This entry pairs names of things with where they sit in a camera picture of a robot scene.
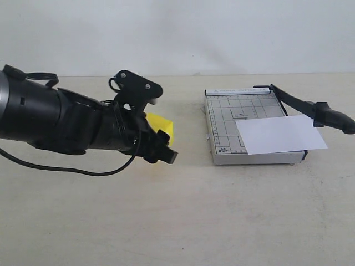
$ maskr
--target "black handle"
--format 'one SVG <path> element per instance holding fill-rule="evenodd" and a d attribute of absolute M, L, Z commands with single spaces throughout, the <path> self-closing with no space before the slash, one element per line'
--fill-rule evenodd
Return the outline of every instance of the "black handle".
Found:
<path fill-rule="evenodd" d="M 330 126 L 345 134 L 355 134 L 355 121 L 349 116 L 331 109 L 326 102 L 315 103 L 315 108 L 315 125 Z"/>

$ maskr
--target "paper sheet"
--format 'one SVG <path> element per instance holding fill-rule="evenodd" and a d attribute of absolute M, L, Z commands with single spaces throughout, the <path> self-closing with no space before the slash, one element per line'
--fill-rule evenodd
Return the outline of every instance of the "paper sheet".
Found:
<path fill-rule="evenodd" d="M 248 154 L 327 149 L 313 120 L 305 115 L 236 121 Z"/>

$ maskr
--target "table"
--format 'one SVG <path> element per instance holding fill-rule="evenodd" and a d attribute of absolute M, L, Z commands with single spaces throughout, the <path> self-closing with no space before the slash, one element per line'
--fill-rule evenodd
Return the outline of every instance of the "table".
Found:
<path fill-rule="evenodd" d="M 0 158 L 0 265 L 355 265 L 355 141 L 331 128 L 329 149 L 298 165 L 212 164 L 204 89 L 275 84 L 355 117 L 355 74 L 152 77 L 147 111 L 174 122 L 173 165 L 137 158 L 109 177 L 44 172 Z M 108 78 L 59 86 L 112 99 Z M 298 114 L 286 106 L 290 115 Z M 34 163 L 118 168 L 114 151 L 71 157 L 2 140 Z"/>

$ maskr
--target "yellow object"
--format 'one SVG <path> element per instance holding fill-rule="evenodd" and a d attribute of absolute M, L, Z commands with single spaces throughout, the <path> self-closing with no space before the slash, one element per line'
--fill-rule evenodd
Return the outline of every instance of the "yellow object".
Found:
<path fill-rule="evenodd" d="M 146 119 L 149 125 L 151 126 L 151 128 L 155 132 L 158 132 L 158 130 L 160 129 L 170 136 L 169 147 L 171 147 L 174 142 L 173 122 L 159 115 L 152 114 L 150 112 L 147 113 Z"/>

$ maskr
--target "white wall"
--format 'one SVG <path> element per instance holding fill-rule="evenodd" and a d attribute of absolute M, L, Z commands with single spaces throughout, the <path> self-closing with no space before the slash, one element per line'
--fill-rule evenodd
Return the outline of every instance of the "white wall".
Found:
<path fill-rule="evenodd" d="M 1 0 L 0 65 L 59 75 L 355 71 L 354 0 Z"/>

